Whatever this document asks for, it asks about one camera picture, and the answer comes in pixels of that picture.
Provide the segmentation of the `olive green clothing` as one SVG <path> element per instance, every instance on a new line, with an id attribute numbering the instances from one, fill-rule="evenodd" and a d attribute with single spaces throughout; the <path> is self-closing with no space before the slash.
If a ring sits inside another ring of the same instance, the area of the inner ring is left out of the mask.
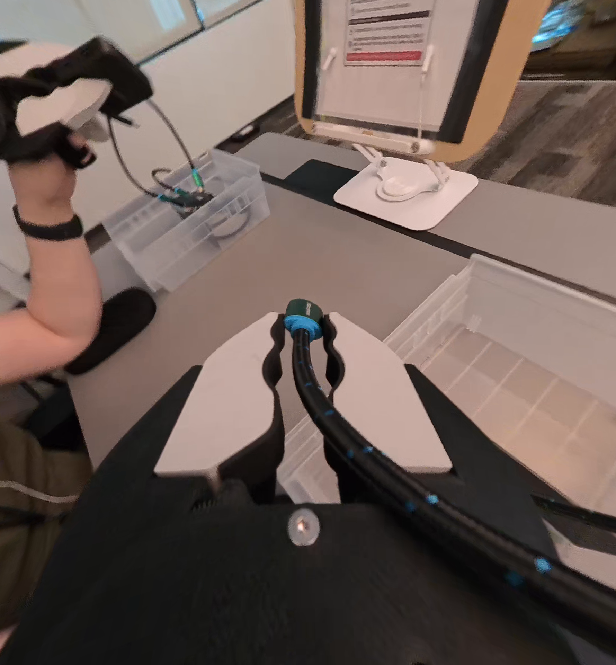
<path id="1" fill-rule="evenodd" d="M 85 452 L 43 447 L 0 421 L 0 631 L 30 603 L 91 474 Z"/>

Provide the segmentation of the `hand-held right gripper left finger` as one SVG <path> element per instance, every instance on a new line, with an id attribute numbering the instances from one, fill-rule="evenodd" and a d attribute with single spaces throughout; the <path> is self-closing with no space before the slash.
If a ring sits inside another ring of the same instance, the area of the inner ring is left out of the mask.
<path id="1" fill-rule="evenodd" d="M 277 384 L 284 316 L 270 312 L 205 361 L 154 467 L 163 478 L 199 477 L 212 489 L 241 481 L 254 502 L 272 502 L 285 454 Z"/>

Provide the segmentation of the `white tablet stand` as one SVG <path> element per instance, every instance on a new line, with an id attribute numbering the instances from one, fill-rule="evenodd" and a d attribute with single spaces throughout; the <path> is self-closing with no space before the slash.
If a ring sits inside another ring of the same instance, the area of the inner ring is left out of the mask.
<path id="1" fill-rule="evenodd" d="M 321 120 L 313 121 L 312 133 L 350 143 L 368 161 L 335 192 L 334 202 L 400 228 L 435 228 L 479 185 L 476 176 L 431 159 L 433 141 L 388 126 Z"/>

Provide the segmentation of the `black desk grommet cover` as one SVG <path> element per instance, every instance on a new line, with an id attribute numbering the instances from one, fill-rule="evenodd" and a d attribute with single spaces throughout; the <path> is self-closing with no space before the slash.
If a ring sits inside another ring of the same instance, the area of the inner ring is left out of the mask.
<path id="1" fill-rule="evenodd" d="M 292 192 L 337 207 L 335 194 L 358 173 L 329 162 L 309 160 L 289 174 L 283 184 Z"/>

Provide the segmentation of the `black wristband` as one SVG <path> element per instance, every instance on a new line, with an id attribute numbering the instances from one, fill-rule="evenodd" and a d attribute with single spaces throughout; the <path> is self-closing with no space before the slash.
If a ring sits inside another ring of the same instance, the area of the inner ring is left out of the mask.
<path id="1" fill-rule="evenodd" d="M 76 214 L 68 221 L 49 226 L 34 224 L 22 219 L 17 205 L 13 206 L 13 214 L 17 227 L 24 236 L 31 239 L 64 242 L 78 239 L 84 235 L 82 221 Z"/>

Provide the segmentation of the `clear plastic bin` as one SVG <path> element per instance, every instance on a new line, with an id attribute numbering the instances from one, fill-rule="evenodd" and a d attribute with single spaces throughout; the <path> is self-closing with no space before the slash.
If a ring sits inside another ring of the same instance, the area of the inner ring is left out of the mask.
<path id="1" fill-rule="evenodd" d="M 616 306 L 472 257 L 387 337 L 453 468 L 415 473 L 487 526 L 616 591 Z"/>
<path id="2" fill-rule="evenodd" d="M 168 189 L 155 187 L 153 197 L 140 195 L 102 223 L 153 291 L 175 291 L 270 214 L 257 164 L 215 148 L 194 161 L 211 202 L 198 209 L 175 205 L 175 189 L 198 189 L 187 163 L 161 174 Z"/>

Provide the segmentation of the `person's left forearm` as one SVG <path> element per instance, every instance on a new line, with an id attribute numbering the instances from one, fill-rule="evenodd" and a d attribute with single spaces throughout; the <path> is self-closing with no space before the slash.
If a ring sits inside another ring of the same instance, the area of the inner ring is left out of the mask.
<path id="1" fill-rule="evenodd" d="M 54 225 L 74 215 L 72 204 L 16 203 L 21 218 Z M 0 313 L 0 386 L 35 378 L 73 361 L 94 340 L 101 287 L 84 237 L 49 242 L 26 237 L 30 295 L 21 309 Z"/>

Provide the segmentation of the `wooden instruction sign board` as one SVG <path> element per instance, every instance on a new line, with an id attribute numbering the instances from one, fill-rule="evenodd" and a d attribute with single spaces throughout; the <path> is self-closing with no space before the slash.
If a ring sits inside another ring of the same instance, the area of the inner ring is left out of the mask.
<path id="1" fill-rule="evenodd" d="M 311 136 L 455 163 L 497 132 L 550 1 L 296 1 Z"/>

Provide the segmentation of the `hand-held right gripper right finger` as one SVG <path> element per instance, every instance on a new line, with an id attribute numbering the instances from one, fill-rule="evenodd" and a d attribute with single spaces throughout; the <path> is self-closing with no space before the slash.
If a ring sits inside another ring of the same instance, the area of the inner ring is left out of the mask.
<path id="1" fill-rule="evenodd" d="M 323 323 L 329 397 L 337 411 L 406 471 L 451 471 L 452 461 L 400 358 L 337 312 Z"/>

